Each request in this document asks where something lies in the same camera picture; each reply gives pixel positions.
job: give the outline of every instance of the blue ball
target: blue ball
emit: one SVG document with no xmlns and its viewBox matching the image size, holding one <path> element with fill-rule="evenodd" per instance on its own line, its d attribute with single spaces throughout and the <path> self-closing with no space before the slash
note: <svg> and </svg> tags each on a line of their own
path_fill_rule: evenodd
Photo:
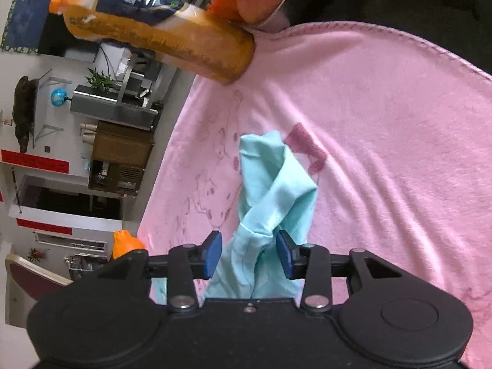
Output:
<svg viewBox="0 0 492 369">
<path fill-rule="evenodd" d="M 66 98 L 66 91 L 62 88 L 57 88 L 56 90 L 53 90 L 53 93 L 51 93 L 51 104 L 55 107 L 59 107 L 65 103 Z"/>
</svg>

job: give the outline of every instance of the pink blanket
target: pink blanket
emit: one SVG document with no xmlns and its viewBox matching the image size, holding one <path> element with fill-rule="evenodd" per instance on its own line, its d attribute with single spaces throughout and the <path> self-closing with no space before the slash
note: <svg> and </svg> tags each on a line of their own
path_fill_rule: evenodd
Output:
<svg viewBox="0 0 492 369">
<path fill-rule="evenodd" d="M 409 34 L 362 23 L 257 35 L 246 74 L 198 77 L 138 235 L 152 254 L 227 241 L 241 134 L 279 130 L 319 185 L 310 241 L 363 247 L 460 298 L 464 355 L 492 367 L 492 78 Z"/>
</svg>

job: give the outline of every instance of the red sign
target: red sign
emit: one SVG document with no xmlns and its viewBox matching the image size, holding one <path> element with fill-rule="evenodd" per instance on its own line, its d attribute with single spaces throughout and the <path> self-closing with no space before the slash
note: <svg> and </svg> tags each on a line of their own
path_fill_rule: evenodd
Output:
<svg viewBox="0 0 492 369">
<path fill-rule="evenodd" d="M 68 173 L 69 163 L 58 159 L 39 157 L 37 155 L 15 153 L 2 150 L 2 161 L 7 164 L 27 166 L 50 172 Z"/>
<path fill-rule="evenodd" d="M 65 235 L 72 234 L 71 227 L 49 225 L 48 223 L 33 222 L 31 220 L 17 218 L 17 224 L 22 227 L 28 227 L 30 229 L 44 230 L 45 232 L 62 233 Z"/>
</svg>

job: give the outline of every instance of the green plant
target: green plant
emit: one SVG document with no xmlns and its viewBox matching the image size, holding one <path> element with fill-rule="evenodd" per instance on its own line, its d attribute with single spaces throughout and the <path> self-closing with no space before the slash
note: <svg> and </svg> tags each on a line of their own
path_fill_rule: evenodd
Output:
<svg viewBox="0 0 492 369">
<path fill-rule="evenodd" d="M 111 77 L 104 75 L 104 72 L 102 71 L 101 73 L 99 73 L 95 69 L 91 69 L 91 68 L 87 68 L 87 69 L 89 69 L 89 72 L 92 75 L 91 77 L 89 76 L 85 77 L 87 79 L 87 84 L 92 88 L 107 92 L 111 87 L 111 85 L 113 84 Z"/>
</svg>

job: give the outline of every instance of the orange juice bottle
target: orange juice bottle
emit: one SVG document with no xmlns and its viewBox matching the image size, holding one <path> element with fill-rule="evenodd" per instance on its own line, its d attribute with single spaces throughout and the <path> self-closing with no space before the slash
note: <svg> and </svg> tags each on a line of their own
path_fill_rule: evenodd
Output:
<svg viewBox="0 0 492 369">
<path fill-rule="evenodd" d="M 250 33 L 180 0 L 51 0 L 49 10 L 79 39 L 152 50 L 158 61 L 224 84 L 254 53 Z"/>
</svg>

